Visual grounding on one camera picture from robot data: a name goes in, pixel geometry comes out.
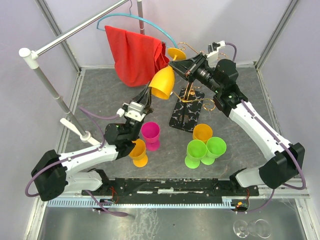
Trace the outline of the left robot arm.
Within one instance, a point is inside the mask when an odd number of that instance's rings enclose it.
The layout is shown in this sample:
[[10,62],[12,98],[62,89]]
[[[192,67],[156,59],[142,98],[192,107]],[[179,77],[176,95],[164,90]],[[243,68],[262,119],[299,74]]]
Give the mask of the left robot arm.
[[82,150],[58,154],[54,149],[43,154],[31,171],[28,186],[34,184],[36,197],[44,202],[53,200],[64,192],[90,190],[99,195],[110,191],[110,182],[100,173],[89,176],[84,169],[94,165],[124,158],[132,152],[139,133],[151,108],[152,90],[146,86],[129,103],[117,111],[125,123],[110,123],[103,131],[102,142]]

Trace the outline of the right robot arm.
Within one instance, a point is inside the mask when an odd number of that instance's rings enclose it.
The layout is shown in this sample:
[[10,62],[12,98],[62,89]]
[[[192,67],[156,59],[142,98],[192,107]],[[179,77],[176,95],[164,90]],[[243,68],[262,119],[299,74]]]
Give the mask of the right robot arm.
[[199,53],[186,60],[170,61],[169,65],[186,81],[198,80],[213,91],[215,106],[248,134],[267,160],[262,166],[234,173],[235,179],[228,184],[233,195],[239,196],[253,185],[273,190],[281,185],[288,187],[287,182],[295,176],[301,178],[299,190],[306,188],[302,173],[305,148],[282,137],[258,114],[236,83],[239,73],[235,62],[224,58],[210,67],[208,57]]

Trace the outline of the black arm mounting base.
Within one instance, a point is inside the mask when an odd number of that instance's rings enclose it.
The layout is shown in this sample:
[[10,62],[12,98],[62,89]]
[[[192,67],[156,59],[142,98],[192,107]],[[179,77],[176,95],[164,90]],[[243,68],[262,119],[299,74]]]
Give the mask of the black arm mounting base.
[[257,197],[257,185],[241,187],[235,179],[109,178],[101,169],[102,185],[95,197],[115,197],[117,204],[221,204],[223,197]]

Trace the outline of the pink wine glass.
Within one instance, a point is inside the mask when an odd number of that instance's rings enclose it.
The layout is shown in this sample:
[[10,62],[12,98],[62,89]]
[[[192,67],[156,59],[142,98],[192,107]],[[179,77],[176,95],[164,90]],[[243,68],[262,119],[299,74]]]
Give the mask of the pink wine glass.
[[156,122],[146,122],[141,128],[142,137],[149,151],[157,151],[160,147],[160,126]]

